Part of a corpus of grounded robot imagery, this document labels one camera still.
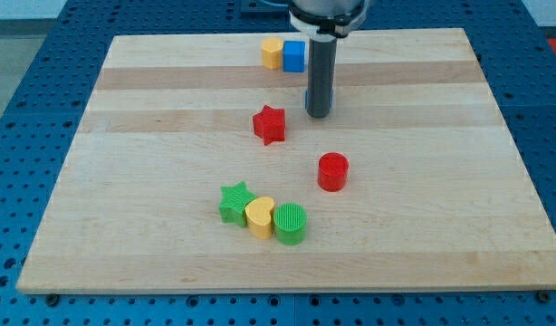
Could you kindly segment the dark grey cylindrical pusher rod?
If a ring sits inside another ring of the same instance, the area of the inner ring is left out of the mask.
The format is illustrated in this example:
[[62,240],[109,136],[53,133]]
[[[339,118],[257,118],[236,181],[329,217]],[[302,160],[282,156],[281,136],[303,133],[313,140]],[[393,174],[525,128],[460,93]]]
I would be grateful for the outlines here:
[[337,40],[310,40],[306,111],[322,119],[331,112]]

